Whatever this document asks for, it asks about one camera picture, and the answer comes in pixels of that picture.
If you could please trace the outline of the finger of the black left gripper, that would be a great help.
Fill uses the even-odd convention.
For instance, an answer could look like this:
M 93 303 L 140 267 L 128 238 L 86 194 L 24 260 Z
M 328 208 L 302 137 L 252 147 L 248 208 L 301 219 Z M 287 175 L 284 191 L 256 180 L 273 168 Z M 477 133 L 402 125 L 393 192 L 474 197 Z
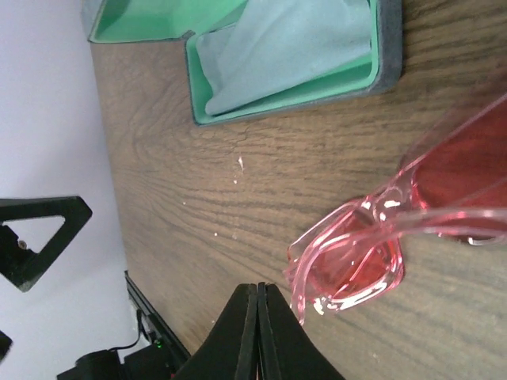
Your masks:
M 238 285 L 206 340 L 176 379 L 255 379 L 258 359 L 257 286 Z
M 29 291 L 90 220 L 93 212 L 80 196 L 1 200 L 1 274 L 18 290 Z M 63 218 L 63 224 L 36 253 L 5 223 Z

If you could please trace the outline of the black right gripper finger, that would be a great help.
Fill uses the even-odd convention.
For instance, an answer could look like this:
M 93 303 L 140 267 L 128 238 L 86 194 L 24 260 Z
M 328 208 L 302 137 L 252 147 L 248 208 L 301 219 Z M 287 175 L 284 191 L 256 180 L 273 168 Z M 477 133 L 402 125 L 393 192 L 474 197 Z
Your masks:
M 276 285 L 259 283 L 257 294 L 260 379 L 343 378 L 314 346 Z

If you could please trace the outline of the red sunglasses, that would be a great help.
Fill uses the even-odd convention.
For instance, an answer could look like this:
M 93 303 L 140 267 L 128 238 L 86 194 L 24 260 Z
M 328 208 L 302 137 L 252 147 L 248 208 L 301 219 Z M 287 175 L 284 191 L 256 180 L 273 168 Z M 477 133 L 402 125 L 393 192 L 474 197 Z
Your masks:
M 397 287 L 401 240 L 431 234 L 468 245 L 506 239 L 506 95 L 474 95 L 406 152 L 397 173 L 341 205 L 288 248 L 285 272 L 299 322 Z

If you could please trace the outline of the green glasses case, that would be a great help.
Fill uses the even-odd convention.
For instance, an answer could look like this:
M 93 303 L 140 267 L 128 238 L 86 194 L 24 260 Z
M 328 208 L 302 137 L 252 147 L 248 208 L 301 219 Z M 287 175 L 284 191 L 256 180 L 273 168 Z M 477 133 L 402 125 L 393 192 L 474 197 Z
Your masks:
M 234 24 L 247 2 L 84 1 L 82 24 L 94 44 L 183 40 L 193 118 L 201 126 L 381 93 L 401 75 L 402 3 L 366 1 L 372 12 L 369 54 L 301 85 L 209 116 L 205 106 L 212 98 L 212 88 L 204 76 L 196 42 L 207 32 Z

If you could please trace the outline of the light blue cloth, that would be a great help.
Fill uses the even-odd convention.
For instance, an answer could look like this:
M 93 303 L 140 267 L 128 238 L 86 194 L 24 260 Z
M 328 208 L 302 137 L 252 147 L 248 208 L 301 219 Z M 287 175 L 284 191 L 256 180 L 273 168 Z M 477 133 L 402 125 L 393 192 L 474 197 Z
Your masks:
M 231 25 L 196 42 L 219 115 L 301 85 L 371 51 L 366 1 L 248 1 Z

